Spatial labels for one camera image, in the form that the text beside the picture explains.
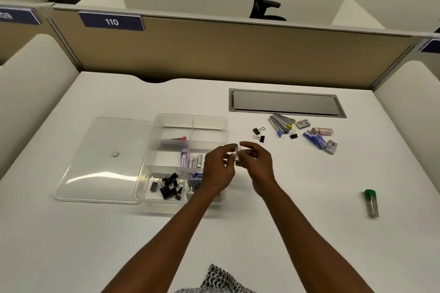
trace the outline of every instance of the black binder clip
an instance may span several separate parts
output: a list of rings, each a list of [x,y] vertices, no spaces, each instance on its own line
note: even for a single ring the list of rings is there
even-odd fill
[[[257,128],[255,128],[255,129],[252,129],[252,131],[253,131],[253,133],[255,133],[255,135],[257,136],[257,135],[259,135],[260,134],[260,131],[264,131],[266,128],[263,126],[261,129],[257,129]]]
[[[260,141],[260,143],[264,143],[264,137],[265,136],[260,136],[260,137],[252,136],[253,139],[258,139]]]
[[[292,130],[289,132],[290,139],[298,138],[297,132],[295,130]]]

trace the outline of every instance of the desk surface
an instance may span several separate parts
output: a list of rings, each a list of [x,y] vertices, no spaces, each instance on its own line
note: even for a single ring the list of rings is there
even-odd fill
[[[337,94],[348,118],[330,127],[331,156],[303,137],[278,138],[267,114],[228,111],[228,88]],[[195,97],[199,105],[192,104]],[[266,127],[275,176],[313,226],[377,292],[437,292],[440,196],[371,91],[176,79],[150,84],[83,72],[0,182],[0,291],[100,292],[169,220],[138,206],[58,202],[53,192],[93,119],[159,113],[223,116],[229,141]],[[170,291],[197,287],[210,263],[257,292],[304,292],[244,169],[216,218],[204,218]],[[360,192],[377,191],[371,220]]]

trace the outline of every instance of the black office chair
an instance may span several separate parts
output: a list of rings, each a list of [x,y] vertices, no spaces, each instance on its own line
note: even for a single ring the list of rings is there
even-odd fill
[[[281,3],[271,0],[253,0],[253,8],[250,13],[251,19],[267,19],[287,21],[285,18],[276,15],[264,15],[269,7],[279,8]]]

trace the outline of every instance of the black and white fabric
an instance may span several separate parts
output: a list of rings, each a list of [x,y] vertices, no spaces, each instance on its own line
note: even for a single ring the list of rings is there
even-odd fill
[[[184,288],[176,293],[255,293],[239,284],[233,276],[211,264],[199,288]]]

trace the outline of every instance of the blue sign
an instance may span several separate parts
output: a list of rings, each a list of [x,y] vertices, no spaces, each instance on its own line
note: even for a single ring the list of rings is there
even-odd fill
[[[430,40],[420,49],[420,52],[440,53],[440,39]]]
[[[140,15],[78,12],[86,27],[145,31]]]
[[[30,8],[6,8],[0,7],[0,22],[16,24],[35,24],[41,26]]]

